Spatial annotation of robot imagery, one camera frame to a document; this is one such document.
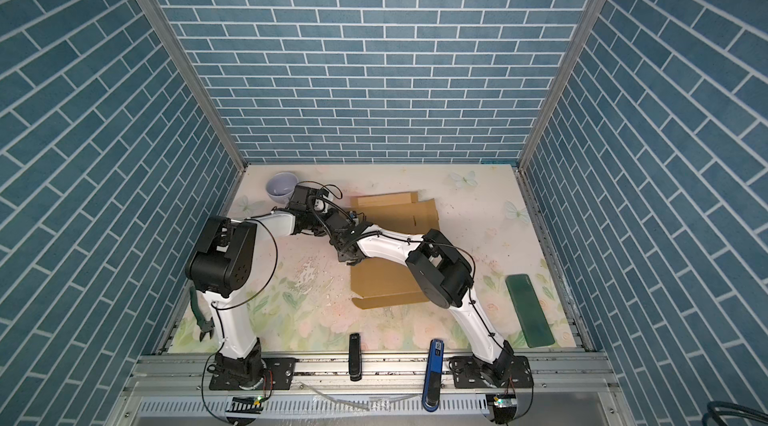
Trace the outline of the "brown cardboard box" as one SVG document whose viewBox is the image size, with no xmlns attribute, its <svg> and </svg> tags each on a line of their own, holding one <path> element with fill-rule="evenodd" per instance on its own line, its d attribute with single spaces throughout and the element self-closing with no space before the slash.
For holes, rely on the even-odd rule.
<svg viewBox="0 0 768 426">
<path fill-rule="evenodd" d="M 435 201 L 403 192 L 355 197 L 351 207 L 373 223 L 375 232 L 382 232 L 358 243 L 366 258 L 351 268 L 353 304 L 369 310 L 426 302 L 405 260 L 423 235 L 439 228 Z"/>
</svg>

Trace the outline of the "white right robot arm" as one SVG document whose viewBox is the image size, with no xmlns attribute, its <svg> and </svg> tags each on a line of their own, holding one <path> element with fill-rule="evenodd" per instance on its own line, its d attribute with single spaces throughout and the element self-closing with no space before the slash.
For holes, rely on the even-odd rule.
<svg viewBox="0 0 768 426">
<path fill-rule="evenodd" d="M 363 222 L 333 233 L 330 244 L 350 266 L 378 258 L 407 267 L 427 299 L 448 310 L 461 327 L 483 380 L 495 387 L 509 384 L 514 350 L 479 304 L 469 259 L 441 232 L 407 235 Z"/>
</svg>

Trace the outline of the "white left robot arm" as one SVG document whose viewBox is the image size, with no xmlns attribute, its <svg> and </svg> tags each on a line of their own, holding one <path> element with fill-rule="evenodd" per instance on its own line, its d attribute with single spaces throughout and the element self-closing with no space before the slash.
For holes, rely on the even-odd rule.
<svg viewBox="0 0 768 426">
<path fill-rule="evenodd" d="M 362 213 L 348 212 L 330 198 L 334 185 L 294 187 L 285 205 L 244 220 L 213 216 L 206 222 L 192 259 L 185 269 L 193 284 L 192 299 L 202 296 L 210 317 L 198 314 L 201 334 L 219 341 L 213 371 L 240 388 L 255 387 L 266 373 L 261 344 L 248 325 L 246 304 L 256 298 L 240 291 L 249 281 L 259 240 L 276 245 L 283 236 L 309 234 L 326 237 L 339 260 L 352 265 L 362 257 L 352 237 L 370 224 Z"/>
</svg>

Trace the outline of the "lavender ceramic cup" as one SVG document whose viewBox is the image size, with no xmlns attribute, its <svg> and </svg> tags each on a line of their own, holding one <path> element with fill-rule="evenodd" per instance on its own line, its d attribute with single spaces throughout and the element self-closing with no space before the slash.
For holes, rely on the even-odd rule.
<svg viewBox="0 0 768 426">
<path fill-rule="evenodd" d="M 295 174 L 280 172 L 268 180 L 265 191 L 273 202 L 287 205 L 298 183 L 299 178 Z"/>
</svg>

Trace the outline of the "black marker pen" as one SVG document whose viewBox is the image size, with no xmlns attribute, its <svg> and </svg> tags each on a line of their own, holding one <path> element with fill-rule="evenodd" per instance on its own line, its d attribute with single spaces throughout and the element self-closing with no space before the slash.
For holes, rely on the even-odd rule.
<svg viewBox="0 0 768 426">
<path fill-rule="evenodd" d="M 349 335 L 348 375 L 352 382 L 362 379 L 362 349 L 359 333 Z"/>
</svg>

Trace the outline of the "left controller board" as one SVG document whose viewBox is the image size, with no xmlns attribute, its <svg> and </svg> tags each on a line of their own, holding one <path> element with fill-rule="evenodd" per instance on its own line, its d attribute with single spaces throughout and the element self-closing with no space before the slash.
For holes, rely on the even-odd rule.
<svg viewBox="0 0 768 426">
<path fill-rule="evenodd" d="M 233 397 L 230 406 L 225 411 L 227 416 L 235 414 L 261 414 L 264 410 L 265 399 L 262 396 Z"/>
</svg>

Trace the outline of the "controller board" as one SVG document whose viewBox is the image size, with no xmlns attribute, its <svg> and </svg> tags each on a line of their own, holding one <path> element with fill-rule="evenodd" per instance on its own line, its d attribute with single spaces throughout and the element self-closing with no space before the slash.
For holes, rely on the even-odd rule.
<svg viewBox="0 0 768 426">
<path fill-rule="evenodd" d="M 225 411 L 227 416 L 235 414 L 261 414 L 264 410 L 265 399 L 262 396 L 233 397 L 230 406 Z"/>
<path fill-rule="evenodd" d="M 485 398 L 491 421 L 506 423 L 514 419 L 518 409 L 518 399 L 514 394 L 487 394 Z"/>
</svg>

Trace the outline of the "green rectangular block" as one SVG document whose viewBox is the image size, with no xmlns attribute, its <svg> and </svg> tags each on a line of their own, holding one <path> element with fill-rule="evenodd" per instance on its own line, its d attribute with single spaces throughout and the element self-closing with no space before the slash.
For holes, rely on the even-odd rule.
<svg viewBox="0 0 768 426">
<path fill-rule="evenodd" d="M 505 284 L 527 345 L 531 348 L 553 346 L 555 338 L 530 277 L 510 275 L 505 278 Z"/>
</svg>

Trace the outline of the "right controller board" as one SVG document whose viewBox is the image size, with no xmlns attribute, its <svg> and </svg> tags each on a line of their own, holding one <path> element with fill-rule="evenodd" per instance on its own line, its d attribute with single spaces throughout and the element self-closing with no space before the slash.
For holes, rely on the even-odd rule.
<svg viewBox="0 0 768 426">
<path fill-rule="evenodd" d="M 491 421 L 506 423 L 514 419 L 518 409 L 518 399 L 514 394 L 487 394 L 485 398 Z"/>
</svg>

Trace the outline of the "green handled pliers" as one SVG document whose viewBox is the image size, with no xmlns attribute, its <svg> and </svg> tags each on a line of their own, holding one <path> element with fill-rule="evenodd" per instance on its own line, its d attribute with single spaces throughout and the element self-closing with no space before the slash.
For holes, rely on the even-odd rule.
<svg viewBox="0 0 768 426">
<path fill-rule="evenodd" d="M 202 309 L 202 305 L 205 304 L 204 297 L 201 296 L 194 286 L 189 288 L 189 304 L 199 329 L 198 340 L 202 342 L 206 338 L 212 339 L 215 330 L 214 321 L 204 313 Z"/>
</svg>

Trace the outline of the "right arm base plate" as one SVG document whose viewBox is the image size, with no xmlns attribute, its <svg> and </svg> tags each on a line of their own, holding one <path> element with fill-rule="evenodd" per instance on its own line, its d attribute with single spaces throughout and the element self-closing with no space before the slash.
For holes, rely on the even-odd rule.
<svg viewBox="0 0 768 426">
<path fill-rule="evenodd" d="M 534 385 L 530 363 L 525 356 L 500 357 L 493 363 L 475 356 L 454 356 L 448 362 L 456 389 L 530 389 Z"/>
</svg>

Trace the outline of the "aluminium front rail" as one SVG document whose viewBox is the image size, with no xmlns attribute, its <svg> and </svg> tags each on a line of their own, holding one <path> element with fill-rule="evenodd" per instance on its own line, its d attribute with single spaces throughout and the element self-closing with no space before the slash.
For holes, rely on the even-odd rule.
<svg viewBox="0 0 768 426">
<path fill-rule="evenodd" d="M 296 359 L 289 390 L 212 391 L 202 354 L 143 356 L 110 414 L 110 425 L 263 424 L 336 418 L 383 419 L 424 416 L 452 424 L 459 416 L 487 422 L 485 396 L 512 393 L 518 399 L 515 424 L 630 425 L 629 406 L 603 353 L 577 349 L 523 351 L 534 385 L 528 389 L 456 389 L 449 359 L 443 356 L 440 404 L 435 412 L 421 405 L 427 353 L 365 353 L 362 379 L 352 382 L 344 353 L 274 353 L 265 358 Z M 225 411 L 233 397 L 262 396 L 261 414 Z"/>
</svg>

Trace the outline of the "aluminium left corner post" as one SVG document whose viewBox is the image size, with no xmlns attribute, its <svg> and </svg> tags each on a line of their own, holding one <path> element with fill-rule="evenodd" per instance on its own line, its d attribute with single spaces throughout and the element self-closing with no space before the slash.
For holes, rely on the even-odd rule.
<svg viewBox="0 0 768 426">
<path fill-rule="evenodd" d="M 158 0 L 136 0 L 140 9 L 153 31 L 156 33 L 162 46 L 176 66 L 178 73 L 185 85 L 195 98 L 199 109 L 212 126 L 216 136 L 228 153 L 238 172 L 242 173 L 247 168 L 247 162 L 240 153 L 234 139 L 227 130 L 219 115 L 209 93 L 199 78 L 195 68 L 184 51 L 172 25 L 170 25 Z"/>
</svg>

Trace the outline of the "aluminium corner post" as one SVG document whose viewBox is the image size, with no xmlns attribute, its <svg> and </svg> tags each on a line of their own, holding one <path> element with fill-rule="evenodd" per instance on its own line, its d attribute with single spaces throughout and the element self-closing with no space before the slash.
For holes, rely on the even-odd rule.
<svg viewBox="0 0 768 426">
<path fill-rule="evenodd" d="M 524 171 L 529 167 L 537 145 L 542 139 L 546 126 L 557 108 L 558 101 L 573 73 L 579 56 L 589 39 L 605 2 L 606 0 L 588 0 L 586 2 L 579 24 L 574 30 L 573 38 L 569 42 L 548 95 L 542 103 L 538 116 L 533 123 L 531 133 L 525 142 L 518 162 L 519 171 Z"/>
<path fill-rule="evenodd" d="M 227 130 L 219 115 L 209 93 L 199 78 L 195 68 L 184 51 L 172 25 L 170 25 L 158 0 L 136 0 L 140 9 L 153 31 L 156 33 L 162 46 L 176 66 L 178 73 L 185 85 L 195 98 L 199 109 L 212 126 L 216 136 L 228 153 L 238 172 L 242 173 L 247 168 L 247 162 L 240 153 L 234 139 Z"/>
</svg>

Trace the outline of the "aluminium right corner post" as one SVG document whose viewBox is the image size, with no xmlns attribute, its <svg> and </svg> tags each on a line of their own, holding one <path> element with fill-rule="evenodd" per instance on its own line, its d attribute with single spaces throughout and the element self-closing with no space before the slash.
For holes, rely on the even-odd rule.
<svg viewBox="0 0 768 426">
<path fill-rule="evenodd" d="M 558 101 L 573 73 L 579 56 L 589 39 L 605 2 L 606 0 L 588 0 L 586 2 L 579 24 L 574 30 L 573 38 L 569 42 L 548 95 L 542 103 L 538 116 L 533 123 L 531 133 L 525 142 L 518 162 L 519 171 L 524 171 L 529 167 L 537 145 L 542 139 L 546 126 L 557 108 Z"/>
</svg>

